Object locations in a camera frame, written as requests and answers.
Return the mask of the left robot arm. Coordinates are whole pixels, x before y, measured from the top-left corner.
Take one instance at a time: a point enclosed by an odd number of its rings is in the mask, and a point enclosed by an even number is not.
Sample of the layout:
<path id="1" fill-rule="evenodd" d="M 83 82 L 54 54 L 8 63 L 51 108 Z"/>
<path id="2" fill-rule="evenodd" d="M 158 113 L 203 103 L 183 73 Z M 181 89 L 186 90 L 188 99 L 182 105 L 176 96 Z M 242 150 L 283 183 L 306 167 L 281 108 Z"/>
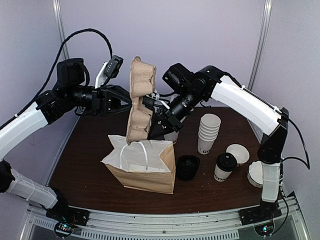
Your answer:
<path id="1" fill-rule="evenodd" d="M 108 116 L 128 111 L 129 92 L 118 85 L 109 84 L 123 64 L 123 58 L 114 55 L 100 69 L 95 85 L 90 86 L 90 74 L 82 58 L 71 58 L 57 65 L 57 82 L 32 100 L 18 116 L 0 128 L 0 191 L 12 193 L 27 201 L 40 204 L 50 217 L 69 222 L 76 217 L 62 193 L 38 184 L 19 174 L 5 161 L 5 156 L 37 130 L 52 124 L 65 113 L 84 108 L 82 116 Z"/>

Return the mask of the black cup lid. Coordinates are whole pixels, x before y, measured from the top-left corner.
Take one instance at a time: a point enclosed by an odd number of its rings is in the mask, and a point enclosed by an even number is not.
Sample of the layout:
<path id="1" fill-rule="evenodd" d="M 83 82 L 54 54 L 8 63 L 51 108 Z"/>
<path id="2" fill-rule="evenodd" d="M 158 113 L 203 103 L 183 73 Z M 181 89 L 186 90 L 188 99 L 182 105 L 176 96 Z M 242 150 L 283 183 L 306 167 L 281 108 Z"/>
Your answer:
<path id="1" fill-rule="evenodd" d="M 216 160 L 216 165 L 225 172 L 232 172 L 237 167 L 237 164 L 236 158 L 229 152 L 220 154 Z"/>

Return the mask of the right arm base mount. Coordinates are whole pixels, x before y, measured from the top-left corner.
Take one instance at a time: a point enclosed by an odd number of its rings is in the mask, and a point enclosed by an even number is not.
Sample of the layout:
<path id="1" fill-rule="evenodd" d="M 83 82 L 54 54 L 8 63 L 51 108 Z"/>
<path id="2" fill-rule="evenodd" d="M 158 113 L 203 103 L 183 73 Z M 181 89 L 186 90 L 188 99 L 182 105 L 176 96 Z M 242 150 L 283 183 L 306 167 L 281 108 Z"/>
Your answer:
<path id="1" fill-rule="evenodd" d="M 279 204 L 261 203 L 258 206 L 244 208 L 238 211 L 241 225 L 253 225 L 256 234 L 261 237 L 269 237 L 275 230 L 274 218 L 280 217 L 282 211 Z"/>

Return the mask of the white paper coffee cup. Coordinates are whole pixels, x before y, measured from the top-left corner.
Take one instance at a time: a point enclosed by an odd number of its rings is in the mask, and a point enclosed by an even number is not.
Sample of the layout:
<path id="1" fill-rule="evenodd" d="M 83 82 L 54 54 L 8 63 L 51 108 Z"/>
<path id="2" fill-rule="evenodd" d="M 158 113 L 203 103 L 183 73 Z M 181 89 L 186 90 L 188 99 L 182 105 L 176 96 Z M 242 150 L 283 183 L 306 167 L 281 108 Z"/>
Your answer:
<path id="1" fill-rule="evenodd" d="M 232 171 L 224 171 L 216 165 L 214 169 L 213 177 L 218 182 L 224 182 L 231 175 L 231 173 Z"/>

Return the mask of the cardboard cup carrier tray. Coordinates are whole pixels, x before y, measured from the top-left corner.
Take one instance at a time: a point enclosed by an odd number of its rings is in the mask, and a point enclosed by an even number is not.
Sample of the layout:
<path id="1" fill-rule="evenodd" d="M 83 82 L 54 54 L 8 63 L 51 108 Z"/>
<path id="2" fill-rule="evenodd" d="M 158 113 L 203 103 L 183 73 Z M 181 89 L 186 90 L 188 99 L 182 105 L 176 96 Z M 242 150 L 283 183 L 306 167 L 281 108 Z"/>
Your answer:
<path id="1" fill-rule="evenodd" d="M 155 65 L 143 62 L 139 56 L 135 56 L 131 62 L 129 95 L 132 107 L 126 130 L 128 145 L 148 138 L 153 111 L 143 105 L 143 99 L 155 90 L 156 71 Z"/>

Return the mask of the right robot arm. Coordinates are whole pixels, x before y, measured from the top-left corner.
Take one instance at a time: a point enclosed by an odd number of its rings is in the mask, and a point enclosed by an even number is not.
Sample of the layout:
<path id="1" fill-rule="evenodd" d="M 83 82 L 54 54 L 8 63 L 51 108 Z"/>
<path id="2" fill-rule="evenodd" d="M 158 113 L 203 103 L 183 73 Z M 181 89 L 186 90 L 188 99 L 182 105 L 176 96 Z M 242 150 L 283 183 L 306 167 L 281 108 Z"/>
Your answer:
<path id="1" fill-rule="evenodd" d="M 176 63 L 170 66 L 162 79 L 177 97 L 170 104 L 164 103 L 155 110 L 151 123 L 160 122 L 164 129 L 154 132 L 155 127 L 151 126 L 148 139 L 178 132 L 183 127 L 182 118 L 197 104 L 210 98 L 232 108 L 261 129 L 263 137 L 257 156 L 262 163 L 263 183 L 256 216 L 261 221 L 268 220 L 277 208 L 282 152 L 288 135 L 288 110 L 270 105 L 228 72 L 212 65 L 191 72 L 181 63 Z"/>

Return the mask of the brown paper bag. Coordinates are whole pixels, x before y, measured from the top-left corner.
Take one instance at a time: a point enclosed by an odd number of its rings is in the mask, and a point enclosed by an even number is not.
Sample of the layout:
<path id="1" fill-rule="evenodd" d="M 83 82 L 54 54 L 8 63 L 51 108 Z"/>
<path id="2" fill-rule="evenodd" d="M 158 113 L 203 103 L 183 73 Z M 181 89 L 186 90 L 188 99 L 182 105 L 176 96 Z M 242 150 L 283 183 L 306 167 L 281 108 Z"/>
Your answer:
<path id="1" fill-rule="evenodd" d="M 125 187 L 172 195 L 176 179 L 174 145 L 167 140 L 127 144 L 126 137 L 109 135 L 113 150 L 101 161 Z"/>

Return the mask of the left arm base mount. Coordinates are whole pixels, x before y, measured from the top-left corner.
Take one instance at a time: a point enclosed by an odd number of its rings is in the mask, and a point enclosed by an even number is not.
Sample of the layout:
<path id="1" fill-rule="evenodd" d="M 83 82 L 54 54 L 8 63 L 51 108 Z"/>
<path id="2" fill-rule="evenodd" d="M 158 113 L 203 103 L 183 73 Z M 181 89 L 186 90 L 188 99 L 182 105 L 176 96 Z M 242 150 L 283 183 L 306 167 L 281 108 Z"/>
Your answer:
<path id="1" fill-rule="evenodd" d="M 46 211 L 46 217 L 57 221 L 53 227 L 53 231 L 62 239 L 70 237 L 74 233 L 80 233 L 82 227 L 87 226 L 90 216 L 90 212 L 88 210 L 70 206 L 62 208 L 41 207 Z"/>

